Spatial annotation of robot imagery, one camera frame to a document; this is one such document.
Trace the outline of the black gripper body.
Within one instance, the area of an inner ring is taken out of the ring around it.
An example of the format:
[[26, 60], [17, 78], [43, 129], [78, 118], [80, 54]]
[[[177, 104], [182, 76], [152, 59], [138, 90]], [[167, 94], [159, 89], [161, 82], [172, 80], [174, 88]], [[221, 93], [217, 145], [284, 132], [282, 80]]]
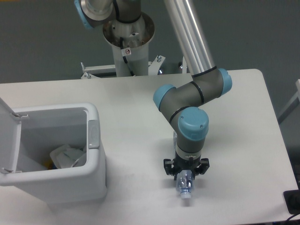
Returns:
[[202, 174], [200, 159], [199, 157], [197, 159], [188, 158], [185, 160], [176, 153], [173, 163], [173, 175], [175, 176], [183, 170], [190, 170], [193, 176]]

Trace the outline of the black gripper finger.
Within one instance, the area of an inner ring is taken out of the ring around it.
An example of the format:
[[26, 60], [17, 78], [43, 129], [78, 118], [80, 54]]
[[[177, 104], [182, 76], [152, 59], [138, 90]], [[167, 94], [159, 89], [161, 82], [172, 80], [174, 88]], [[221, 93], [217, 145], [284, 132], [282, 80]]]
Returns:
[[194, 168], [193, 170], [193, 179], [195, 179], [196, 176], [199, 174], [204, 175], [206, 171], [209, 169], [210, 163], [208, 158], [202, 158], [198, 162], [197, 167]]
[[164, 159], [163, 166], [166, 174], [173, 176], [174, 180], [176, 180], [178, 174], [178, 166], [174, 163], [174, 160]]

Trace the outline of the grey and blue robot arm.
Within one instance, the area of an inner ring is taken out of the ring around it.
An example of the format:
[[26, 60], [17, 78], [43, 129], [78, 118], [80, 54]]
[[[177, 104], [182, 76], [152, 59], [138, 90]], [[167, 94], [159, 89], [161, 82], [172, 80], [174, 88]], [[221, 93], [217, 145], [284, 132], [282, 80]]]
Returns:
[[[165, 159], [163, 165], [175, 179], [185, 172], [195, 178], [210, 166], [201, 157], [209, 118], [200, 106], [229, 92], [233, 82], [225, 69], [216, 66], [193, 2], [166, 0], [164, 4], [183, 53], [182, 69], [191, 74], [192, 81], [178, 88], [165, 84], [153, 95], [177, 136], [175, 156]], [[155, 26], [139, 0], [76, 0], [75, 8], [87, 29], [103, 27], [118, 77], [150, 74], [148, 50]]]

